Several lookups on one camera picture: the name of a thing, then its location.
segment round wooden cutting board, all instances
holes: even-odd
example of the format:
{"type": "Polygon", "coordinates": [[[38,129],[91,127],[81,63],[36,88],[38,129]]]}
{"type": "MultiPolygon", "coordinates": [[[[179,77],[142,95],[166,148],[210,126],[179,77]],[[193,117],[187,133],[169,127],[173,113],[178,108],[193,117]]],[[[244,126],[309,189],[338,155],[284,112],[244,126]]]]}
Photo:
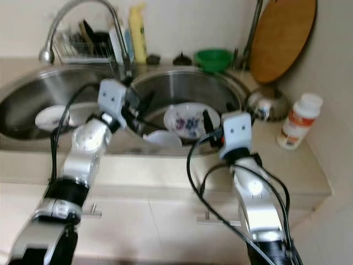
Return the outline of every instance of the round wooden cutting board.
{"type": "Polygon", "coordinates": [[[310,35],[316,0],[271,0],[255,32],[250,71],[260,83],[280,78],[295,62],[310,35]]]}

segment kitchen sink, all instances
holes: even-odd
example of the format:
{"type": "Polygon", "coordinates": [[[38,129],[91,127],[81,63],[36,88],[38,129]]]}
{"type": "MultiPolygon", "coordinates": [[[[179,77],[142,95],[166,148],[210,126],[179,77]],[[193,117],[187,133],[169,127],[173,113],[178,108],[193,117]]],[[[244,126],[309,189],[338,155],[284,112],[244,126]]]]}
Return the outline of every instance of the kitchen sink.
{"type": "MultiPolygon", "coordinates": [[[[190,141],[183,147],[166,149],[151,144],[141,137],[158,128],[164,128],[163,115],[169,106],[184,102],[209,105],[220,115],[241,109],[248,94],[247,89],[231,74],[209,75],[196,67],[137,66],[132,87],[141,104],[138,107],[140,122],[118,130],[108,153],[133,153],[143,155],[186,155],[190,141]]],[[[51,66],[38,70],[0,88],[0,149],[17,151],[49,151],[50,134],[36,128],[38,112],[52,105],[65,105],[82,85],[117,78],[110,67],[82,65],[51,66]]],[[[77,102],[97,102],[98,91],[88,88],[77,102]]],[[[58,152],[71,148],[71,132],[60,137],[58,152]]],[[[201,152],[215,150],[208,145],[201,152]]]]}

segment sink basin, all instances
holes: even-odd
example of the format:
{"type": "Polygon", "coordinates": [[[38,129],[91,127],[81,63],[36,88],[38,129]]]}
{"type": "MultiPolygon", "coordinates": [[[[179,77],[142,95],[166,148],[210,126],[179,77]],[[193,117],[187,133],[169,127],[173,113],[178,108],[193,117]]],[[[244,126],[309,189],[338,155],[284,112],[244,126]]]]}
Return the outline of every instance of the sink basin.
{"type": "MultiPolygon", "coordinates": [[[[244,86],[232,75],[208,75],[196,67],[135,66],[132,86],[140,97],[141,120],[163,128],[165,110],[173,104],[200,102],[219,114],[237,110],[248,94],[244,86]]],[[[50,151],[49,133],[36,128],[35,116],[51,105],[66,104],[72,94],[88,82],[112,78],[110,67],[51,66],[20,78],[0,88],[0,150],[50,151]]],[[[97,102],[98,91],[88,88],[77,102],[97,102]]],[[[143,122],[137,126],[118,130],[112,137],[107,153],[184,156],[190,141],[183,147],[167,149],[154,145],[141,137],[156,130],[143,122]]],[[[58,152],[71,148],[71,133],[60,137],[58,152]]],[[[215,152],[208,145],[201,152],[215,152]]]]}
{"type": "MultiPolygon", "coordinates": [[[[19,140],[48,138],[34,123],[36,115],[52,105],[65,105],[86,83],[99,83],[107,74],[82,67],[41,71],[13,84],[13,93],[0,103],[0,133],[19,140]]],[[[86,89],[77,102],[97,102],[98,91],[86,89]]]]}
{"type": "MultiPolygon", "coordinates": [[[[135,130],[141,136],[157,129],[166,129],[163,117],[171,105],[198,102],[210,106],[221,115],[239,110],[244,97],[242,91],[234,90],[230,79],[197,70],[155,71],[135,79],[133,86],[142,102],[142,123],[135,130]]],[[[191,143],[187,139],[182,141],[184,145],[191,143]]]]}

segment dish rack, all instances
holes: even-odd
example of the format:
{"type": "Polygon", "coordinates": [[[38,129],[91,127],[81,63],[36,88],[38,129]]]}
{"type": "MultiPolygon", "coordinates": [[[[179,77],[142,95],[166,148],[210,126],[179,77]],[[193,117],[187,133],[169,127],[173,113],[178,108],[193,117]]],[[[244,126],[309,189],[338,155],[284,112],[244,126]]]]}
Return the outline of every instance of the dish rack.
{"type": "Polygon", "coordinates": [[[55,36],[54,49],[61,63],[111,63],[115,61],[109,43],[87,43],[79,34],[55,36]]]}

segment wall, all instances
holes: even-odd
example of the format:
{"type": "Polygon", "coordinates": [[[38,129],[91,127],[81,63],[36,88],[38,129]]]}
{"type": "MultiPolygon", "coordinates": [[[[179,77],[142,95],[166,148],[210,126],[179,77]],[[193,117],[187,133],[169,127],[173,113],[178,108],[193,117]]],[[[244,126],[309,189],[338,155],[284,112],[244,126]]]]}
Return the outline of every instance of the wall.
{"type": "Polygon", "coordinates": [[[353,264],[352,10],[352,0],[318,0],[309,47],[280,82],[293,101],[306,91],[325,100],[321,117],[307,139],[334,195],[295,229],[304,264],[353,264]]]}
{"type": "MultiPolygon", "coordinates": [[[[129,7],[143,0],[110,0],[119,6],[127,25],[129,7]]],[[[54,14],[67,0],[1,0],[0,57],[37,57],[54,14]]],[[[145,32],[149,53],[174,58],[184,51],[206,47],[233,50],[244,47],[256,1],[145,0],[145,32]]],[[[108,13],[97,3],[86,3],[66,17],[77,28],[86,18],[94,30],[105,29],[108,13]]]]}

